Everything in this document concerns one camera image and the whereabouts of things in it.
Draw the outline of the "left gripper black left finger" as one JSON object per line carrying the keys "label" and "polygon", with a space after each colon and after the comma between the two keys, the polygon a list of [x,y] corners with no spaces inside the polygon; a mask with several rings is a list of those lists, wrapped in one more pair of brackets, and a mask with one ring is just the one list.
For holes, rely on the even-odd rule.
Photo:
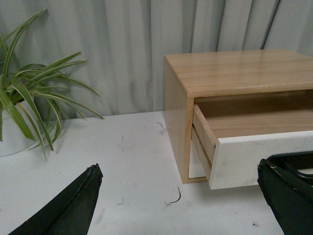
{"label": "left gripper black left finger", "polygon": [[96,208],[103,174],[88,167],[12,235],[86,235]]}

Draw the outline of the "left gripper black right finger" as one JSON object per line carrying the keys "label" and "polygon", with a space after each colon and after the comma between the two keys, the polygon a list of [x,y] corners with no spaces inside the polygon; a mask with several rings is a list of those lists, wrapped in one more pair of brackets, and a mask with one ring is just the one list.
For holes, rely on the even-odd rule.
{"label": "left gripper black right finger", "polygon": [[313,187],[262,159],[257,182],[285,235],[313,233]]}

